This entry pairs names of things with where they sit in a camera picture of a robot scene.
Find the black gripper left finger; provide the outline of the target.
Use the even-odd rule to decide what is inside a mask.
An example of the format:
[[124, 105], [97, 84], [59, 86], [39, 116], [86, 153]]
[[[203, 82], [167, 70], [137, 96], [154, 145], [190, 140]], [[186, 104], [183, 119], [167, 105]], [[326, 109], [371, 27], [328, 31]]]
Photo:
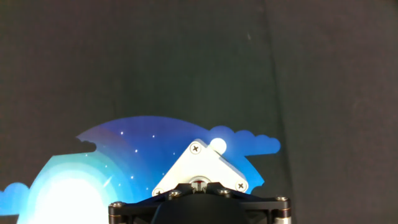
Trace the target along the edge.
[[138, 216], [153, 216], [158, 207], [169, 200], [198, 193], [198, 184], [178, 184], [174, 189], [160, 193], [137, 203], [122, 201], [112, 202], [108, 205], [109, 224], [133, 223]]

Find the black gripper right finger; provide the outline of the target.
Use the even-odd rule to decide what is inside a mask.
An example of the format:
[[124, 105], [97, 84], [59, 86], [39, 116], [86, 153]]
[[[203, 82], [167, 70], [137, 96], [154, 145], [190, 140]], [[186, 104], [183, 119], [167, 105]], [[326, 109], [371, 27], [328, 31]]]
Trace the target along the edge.
[[246, 192], [244, 182], [227, 187], [219, 182], [202, 185], [206, 205], [226, 223], [291, 224], [292, 205], [286, 196], [262, 198]]

